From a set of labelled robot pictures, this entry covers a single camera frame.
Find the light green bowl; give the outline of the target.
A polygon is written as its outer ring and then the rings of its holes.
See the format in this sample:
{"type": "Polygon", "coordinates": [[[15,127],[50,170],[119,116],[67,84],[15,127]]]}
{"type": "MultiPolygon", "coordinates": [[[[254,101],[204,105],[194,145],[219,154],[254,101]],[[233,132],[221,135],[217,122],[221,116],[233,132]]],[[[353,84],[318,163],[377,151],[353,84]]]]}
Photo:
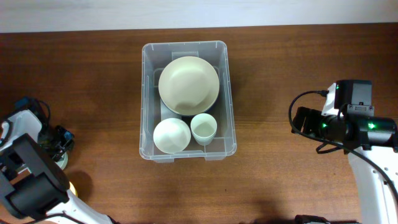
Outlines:
{"type": "Polygon", "coordinates": [[[59,168],[61,168],[61,170],[64,170],[68,164],[68,153],[65,152],[60,160],[58,162],[56,162],[56,164],[59,166],[59,168]]]}

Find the yellow bowl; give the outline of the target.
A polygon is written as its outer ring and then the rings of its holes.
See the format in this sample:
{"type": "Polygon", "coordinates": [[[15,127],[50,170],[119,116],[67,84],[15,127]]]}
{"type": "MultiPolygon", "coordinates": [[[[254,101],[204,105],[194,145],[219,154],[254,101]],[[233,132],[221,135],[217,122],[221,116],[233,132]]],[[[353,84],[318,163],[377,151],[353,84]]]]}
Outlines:
{"type": "Polygon", "coordinates": [[[78,192],[77,192],[75,186],[74,186],[71,182],[69,182],[69,184],[70,184],[70,190],[71,190],[71,192],[72,192],[74,195],[78,196],[78,192]]]}

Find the dark blue bowl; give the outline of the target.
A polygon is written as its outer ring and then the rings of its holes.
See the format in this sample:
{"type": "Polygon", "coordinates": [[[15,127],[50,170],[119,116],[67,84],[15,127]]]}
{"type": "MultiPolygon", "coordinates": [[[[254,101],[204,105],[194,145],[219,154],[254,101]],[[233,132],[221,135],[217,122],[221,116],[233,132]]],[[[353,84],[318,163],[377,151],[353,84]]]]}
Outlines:
{"type": "Polygon", "coordinates": [[[182,100],[178,97],[173,100],[171,96],[166,97],[166,102],[160,97],[161,113],[173,114],[175,116],[194,116],[208,111],[218,99],[218,94],[209,94],[198,101],[189,95],[189,98],[182,100]]]}

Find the white cup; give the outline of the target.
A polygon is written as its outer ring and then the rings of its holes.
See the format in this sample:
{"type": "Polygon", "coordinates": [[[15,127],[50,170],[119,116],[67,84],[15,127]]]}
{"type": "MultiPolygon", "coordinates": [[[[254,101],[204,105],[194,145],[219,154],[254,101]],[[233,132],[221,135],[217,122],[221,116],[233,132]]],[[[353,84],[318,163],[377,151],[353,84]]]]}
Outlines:
{"type": "Polygon", "coordinates": [[[190,128],[196,138],[210,139],[215,136],[218,125],[212,115],[201,113],[192,118],[190,128]]]}
{"type": "Polygon", "coordinates": [[[201,137],[201,136],[193,136],[196,140],[196,142],[201,145],[201,146],[207,146],[209,145],[212,140],[214,139],[214,136],[208,136],[208,137],[201,137]]]}

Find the pale green cup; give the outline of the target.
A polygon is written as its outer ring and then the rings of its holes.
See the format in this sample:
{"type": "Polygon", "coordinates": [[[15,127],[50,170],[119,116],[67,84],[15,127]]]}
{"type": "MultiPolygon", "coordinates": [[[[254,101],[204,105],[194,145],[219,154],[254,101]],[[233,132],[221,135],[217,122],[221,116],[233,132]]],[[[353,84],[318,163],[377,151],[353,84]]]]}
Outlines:
{"type": "Polygon", "coordinates": [[[208,144],[209,142],[211,142],[214,139],[216,132],[215,131],[212,131],[212,132],[211,131],[199,131],[199,132],[192,131],[192,135],[195,138],[197,143],[208,144]]]}

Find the white bowl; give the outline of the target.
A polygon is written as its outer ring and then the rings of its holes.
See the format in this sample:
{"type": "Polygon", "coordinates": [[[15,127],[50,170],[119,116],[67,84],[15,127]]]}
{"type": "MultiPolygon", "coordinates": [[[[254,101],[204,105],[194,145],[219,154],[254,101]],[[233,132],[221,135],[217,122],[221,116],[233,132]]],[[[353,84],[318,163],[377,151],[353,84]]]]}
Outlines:
{"type": "Polygon", "coordinates": [[[190,128],[181,119],[165,119],[154,129],[154,144],[160,151],[167,154],[183,151],[190,140],[190,128]]]}

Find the cream bowl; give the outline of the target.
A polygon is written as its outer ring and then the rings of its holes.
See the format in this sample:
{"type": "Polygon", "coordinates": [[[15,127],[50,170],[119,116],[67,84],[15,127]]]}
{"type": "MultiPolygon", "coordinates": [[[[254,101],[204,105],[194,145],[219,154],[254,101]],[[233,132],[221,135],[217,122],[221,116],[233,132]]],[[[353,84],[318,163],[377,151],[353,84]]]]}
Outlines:
{"type": "Polygon", "coordinates": [[[220,78],[206,60],[186,56],[170,62],[162,71],[160,93],[219,93],[220,78]]]}
{"type": "Polygon", "coordinates": [[[193,116],[209,110],[216,102],[219,93],[160,93],[165,106],[174,113],[193,116]]]}

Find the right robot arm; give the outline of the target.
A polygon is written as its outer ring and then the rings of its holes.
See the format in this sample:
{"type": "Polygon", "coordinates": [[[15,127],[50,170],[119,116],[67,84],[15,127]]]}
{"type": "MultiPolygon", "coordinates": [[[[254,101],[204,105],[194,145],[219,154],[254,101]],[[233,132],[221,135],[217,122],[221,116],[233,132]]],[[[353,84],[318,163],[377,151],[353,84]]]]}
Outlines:
{"type": "Polygon", "coordinates": [[[372,108],[344,104],[335,114],[299,107],[292,132],[317,141],[318,154],[343,151],[358,188],[363,223],[397,223],[397,125],[372,108]]]}

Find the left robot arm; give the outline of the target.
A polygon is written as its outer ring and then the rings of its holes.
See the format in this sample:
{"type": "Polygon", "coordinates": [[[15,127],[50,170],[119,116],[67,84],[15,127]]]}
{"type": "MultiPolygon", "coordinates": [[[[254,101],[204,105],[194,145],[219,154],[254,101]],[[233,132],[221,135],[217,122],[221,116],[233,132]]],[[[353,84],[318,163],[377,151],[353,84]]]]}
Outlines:
{"type": "Polygon", "coordinates": [[[30,110],[1,121],[1,204],[33,223],[114,223],[79,199],[65,173],[41,149],[42,123],[30,110]]]}

